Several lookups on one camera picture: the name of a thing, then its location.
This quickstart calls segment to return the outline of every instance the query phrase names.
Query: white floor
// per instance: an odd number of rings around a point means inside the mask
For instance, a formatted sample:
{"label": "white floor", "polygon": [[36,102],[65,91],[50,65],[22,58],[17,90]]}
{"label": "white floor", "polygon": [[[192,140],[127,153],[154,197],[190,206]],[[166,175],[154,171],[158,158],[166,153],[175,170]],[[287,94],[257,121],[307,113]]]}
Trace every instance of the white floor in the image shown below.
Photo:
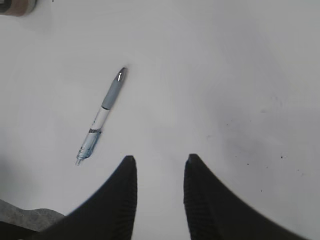
{"label": "white floor", "polygon": [[315,0],[39,0],[1,16],[0,198],[68,214],[134,155],[132,239],[189,239],[184,164],[197,153],[251,206],[319,239],[319,23]]}

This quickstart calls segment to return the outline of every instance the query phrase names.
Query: brown object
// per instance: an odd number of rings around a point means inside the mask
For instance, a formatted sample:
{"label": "brown object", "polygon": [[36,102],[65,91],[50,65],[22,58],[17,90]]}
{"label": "brown object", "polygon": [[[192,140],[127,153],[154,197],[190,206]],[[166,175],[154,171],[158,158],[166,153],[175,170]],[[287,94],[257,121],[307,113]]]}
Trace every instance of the brown object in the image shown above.
{"label": "brown object", "polygon": [[3,6],[3,10],[0,14],[10,16],[23,16],[29,14],[36,5],[37,0],[4,0],[4,3],[0,4]]}

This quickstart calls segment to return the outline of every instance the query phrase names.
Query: pen barrel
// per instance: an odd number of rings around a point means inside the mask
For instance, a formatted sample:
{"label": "pen barrel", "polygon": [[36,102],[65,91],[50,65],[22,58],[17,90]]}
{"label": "pen barrel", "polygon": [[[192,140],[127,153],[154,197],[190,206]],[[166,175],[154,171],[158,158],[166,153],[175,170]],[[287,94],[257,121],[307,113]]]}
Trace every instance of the pen barrel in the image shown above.
{"label": "pen barrel", "polygon": [[104,109],[110,110],[112,108],[112,106],[114,105],[119,92],[121,90],[122,85],[124,84],[124,81],[118,81],[117,78],[115,78],[109,88],[108,93],[106,94],[103,102],[102,102],[102,107]]}
{"label": "pen barrel", "polygon": [[101,131],[97,130],[96,132],[88,132],[88,134],[85,137],[85,140],[78,152],[78,155],[76,158],[78,160],[87,159],[91,156],[92,152],[95,149],[95,146],[97,144],[97,141],[101,135]]}
{"label": "pen barrel", "polygon": [[85,140],[83,141],[83,144],[78,152],[78,155],[76,156],[78,160],[87,159],[93,153],[95,146],[97,144],[97,141],[101,135],[102,127],[107,119],[108,114],[109,114],[109,110],[106,110],[102,107],[99,109],[92,123],[92,126],[88,134],[86,135]]}

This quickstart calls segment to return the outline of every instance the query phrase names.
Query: gray object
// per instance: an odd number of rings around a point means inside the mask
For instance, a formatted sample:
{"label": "gray object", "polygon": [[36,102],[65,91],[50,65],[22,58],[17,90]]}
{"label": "gray object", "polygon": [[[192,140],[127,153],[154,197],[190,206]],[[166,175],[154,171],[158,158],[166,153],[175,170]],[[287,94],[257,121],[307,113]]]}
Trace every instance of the gray object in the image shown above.
{"label": "gray object", "polygon": [[23,210],[0,199],[0,221],[25,229],[40,232],[63,217],[61,213],[46,208]]}
{"label": "gray object", "polygon": [[112,108],[112,106],[114,105],[120,89],[122,87],[122,85],[124,84],[125,78],[127,75],[127,68],[123,67],[119,73],[117,74],[117,76],[115,77],[115,79],[113,80],[108,93],[106,94],[101,107],[103,107],[106,110],[110,110]]}
{"label": "gray object", "polygon": [[93,153],[95,146],[98,142],[98,139],[102,133],[102,127],[107,119],[110,109],[114,105],[120,89],[124,84],[125,78],[127,75],[127,68],[123,67],[118,74],[116,75],[115,79],[113,80],[108,93],[106,94],[101,107],[93,121],[89,132],[87,133],[82,146],[76,156],[75,164],[78,166],[80,163],[91,156]]}

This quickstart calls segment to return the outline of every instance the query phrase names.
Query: pen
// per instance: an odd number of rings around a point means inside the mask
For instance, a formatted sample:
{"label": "pen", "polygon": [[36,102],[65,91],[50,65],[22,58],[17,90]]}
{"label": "pen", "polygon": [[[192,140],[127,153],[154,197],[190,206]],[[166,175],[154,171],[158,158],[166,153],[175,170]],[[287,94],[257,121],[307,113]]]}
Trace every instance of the pen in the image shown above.
{"label": "pen", "polygon": [[127,75],[127,68],[123,67],[113,80],[108,93],[106,94],[101,107],[93,121],[88,134],[76,156],[76,165],[79,166],[80,163],[91,156],[96,143],[102,133],[102,127],[107,119],[108,113],[112,106],[114,105],[120,89],[125,81]]}

